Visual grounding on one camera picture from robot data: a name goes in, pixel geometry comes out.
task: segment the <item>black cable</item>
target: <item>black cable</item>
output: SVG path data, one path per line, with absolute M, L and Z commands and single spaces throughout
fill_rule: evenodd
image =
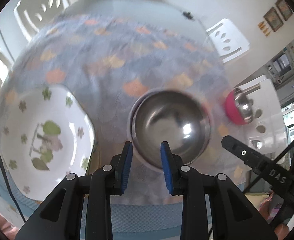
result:
M 10 197 L 12 198 L 12 200 L 13 200 L 15 206 L 17 207 L 17 209 L 18 209 L 18 211 L 19 211 L 19 214 L 20 214 L 20 216 L 21 216 L 23 222 L 25 223 L 26 220 L 25 220 L 25 218 L 24 218 L 24 216 L 23 216 L 23 214 L 22 214 L 22 211 L 21 211 L 21 209 L 20 209 L 20 207 L 19 207 L 17 201 L 15 200 L 15 198 L 14 198 L 14 196 L 13 196 L 13 193 L 12 193 L 12 191 L 11 191 L 11 188 L 10 188 L 10 185 L 9 185 L 9 181 L 8 181 L 8 178 L 7 178 L 7 175 L 6 175 L 6 172 L 5 172 L 5 168 L 4 168 L 4 166 L 3 166 L 3 162 L 2 162 L 2 159 L 1 159 L 1 155 L 0 155 L 0 169 L 1 169 L 1 173 L 2 173 L 2 175 L 3 175 L 3 178 L 4 178 L 4 180 L 5 180 L 5 185 L 6 185 L 7 189 L 8 189 L 9 195 L 10 195 Z
M 269 171 L 269 167 L 273 166 L 277 163 L 288 151 L 294 147 L 294 140 L 278 155 L 273 161 L 271 161 L 268 165 L 266 165 L 265 169 L 243 190 L 243 193 L 249 192 L 249 190 Z M 213 231 L 213 227 L 209 230 L 208 239 L 210 239 L 210 235 Z

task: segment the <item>patterned tablecloth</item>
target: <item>patterned tablecloth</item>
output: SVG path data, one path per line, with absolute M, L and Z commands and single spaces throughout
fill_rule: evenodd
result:
M 69 88 L 91 118 L 97 132 L 101 165 L 121 153 L 124 142 L 130 140 L 128 116 L 141 95 L 156 88 L 191 94 L 207 108 L 211 120 L 209 145 L 191 166 L 209 175 L 223 172 L 236 184 L 244 181 L 245 166 L 221 146 L 221 139 L 227 134 L 242 141 L 244 138 L 242 130 L 225 116 L 222 104 L 232 88 L 210 41 L 198 44 L 170 30 L 121 18 L 62 14 L 27 46 L 3 85 L 0 140 L 8 107 L 14 99 L 35 87 L 57 83 Z M 9 173 L 8 177 L 22 211 L 30 216 L 39 203 L 23 196 Z M 7 195 L 0 173 L 0 196 L 14 211 Z M 111 199 L 120 206 L 179 203 L 178 212 L 181 201 L 180 197 L 168 194 L 162 173 L 148 168 L 135 156 L 127 191 Z M 179 216 L 170 225 L 155 225 L 148 230 L 177 223 L 181 223 Z

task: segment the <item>green leaf pattern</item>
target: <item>green leaf pattern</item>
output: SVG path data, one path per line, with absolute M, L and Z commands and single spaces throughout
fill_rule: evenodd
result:
M 46 87 L 43 91 L 42 91 L 42 95 L 43 95 L 43 100 L 50 100 L 51 99 L 51 90 L 49 90 L 48 87 Z
M 9 134 L 9 128 L 7 126 L 3 128 L 3 133 L 5 135 L 8 135 Z
M 24 186 L 24 187 L 23 187 L 23 191 L 24 191 L 26 194 L 30 193 L 30 187 L 28 187 L 28 186 Z
M 9 162 L 9 167 L 13 170 L 15 170 L 18 166 L 17 166 L 17 162 L 16 161 L 13 161 L 13 160 L 10 160 Z
M 84 158 L 82 160 L 81 168 L 83 168 L 86 171 L 87 168 L 88 168 L 88 164 L 89 164 L 89 159 L 88 158 Z
M 26 101 L 20 101 L 19 109 L 21 110 L 21 112 L 24 112 L 27 109 Z
M 83 135 L 84 135 L 83 127 L 79 127 L 77 136 L 80 137 L 80 139 L 82 139 Z
M 61 134 L 60 127 L 53 121 L 49 120 L 44 123 L 42 126 L 42 130 L 45 135 L 59 135 Z
M 66 106 L 67 107 L 71 107 L 72 106 L 72 103 L 73 103 L 73 101 L 72 101 L 72 99 L 71 99 L 71 97 L 66 97 Z
M 37 134 L 37 139 L 40 139 L 42 145 L 39 149 L 33 147 L 32 151 L 39 154 L 40 158 L 33 158 L 33 166 L 40 171 L 49 171 L 47 166 L 53 160 L 53 151 L 57 152 L 62 149 L 62 144 L 58 136 L 61 134 L 61 128 L 52 120 L 41 124 L 44 135 Z
M 26 136 L 25 133 L 23 135 L 21 135 L 21 143 L 22 144 L 26 144 L 27 143 L 27 140 L 28 140 L 28 138 L 27 138 L 27 136 Z
M 49 168 L 47 167 L 47 165 L 45 164 L 45 162 L 40 159 L 40 158 L 33 158 L 32 160 L 32 164 L 33 166 L 40 171 L 48 171 Z

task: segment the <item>blue gripper pad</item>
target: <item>blue gripper pad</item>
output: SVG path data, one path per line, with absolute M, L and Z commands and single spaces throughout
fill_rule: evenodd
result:
M 172 194 L 173 193 L 173 175 L 170 170 L 164 143 L 161 143 L 160 145 L 160 157 L 161 157 L 161 163 L 163 165 L 166 187 L 169 191 L 169 194 Z
M 121 173 L 121 191 L 122 191 L 122 193 L 125 192 L 127 185 L 128 185 L 131 161 L 132 161 L 132 143 L 130 143 L 130 146 L 128 148 L 128 153 L 127 153 L 126 160 L 123 165 L 123 170 Z

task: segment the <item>red object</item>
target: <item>red object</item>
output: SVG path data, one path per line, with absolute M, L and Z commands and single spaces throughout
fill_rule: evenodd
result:
M 245 125 L 243 117 L 235 104 L 234 90 L 232 90 L 225 100 L 225 111 L 228 118 L 236 125 Z

